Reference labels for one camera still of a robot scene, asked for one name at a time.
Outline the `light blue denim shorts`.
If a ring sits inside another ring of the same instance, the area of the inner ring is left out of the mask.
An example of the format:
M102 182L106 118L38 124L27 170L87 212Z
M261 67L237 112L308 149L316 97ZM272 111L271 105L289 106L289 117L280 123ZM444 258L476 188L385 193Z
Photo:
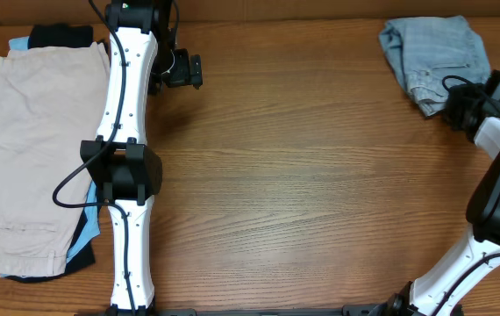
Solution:
M427 118L445 108L445 76L485 83L491 73L482 38L463 16L391 19L378 39L398 84Z

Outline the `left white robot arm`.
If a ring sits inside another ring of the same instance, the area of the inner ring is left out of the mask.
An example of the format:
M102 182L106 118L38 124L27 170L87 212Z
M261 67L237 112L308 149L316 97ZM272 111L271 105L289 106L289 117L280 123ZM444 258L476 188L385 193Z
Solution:
M113 224L108 315L156 313L149 224L162 162L147 145L147 99L164 87L204 83L200 56L176 45L179 17L175 0L112 1L103 14L110 31L109 86L96 137L82 142L80 156Z

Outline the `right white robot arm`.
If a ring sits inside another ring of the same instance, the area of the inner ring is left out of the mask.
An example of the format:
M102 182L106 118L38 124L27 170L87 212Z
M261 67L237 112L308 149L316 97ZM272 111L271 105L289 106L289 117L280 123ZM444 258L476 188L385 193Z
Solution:
M461 315L462 298L500 266L500 71L485 83L457 80L446 88L445 120L492 160L468 202L467 230L426 274L361 315Z

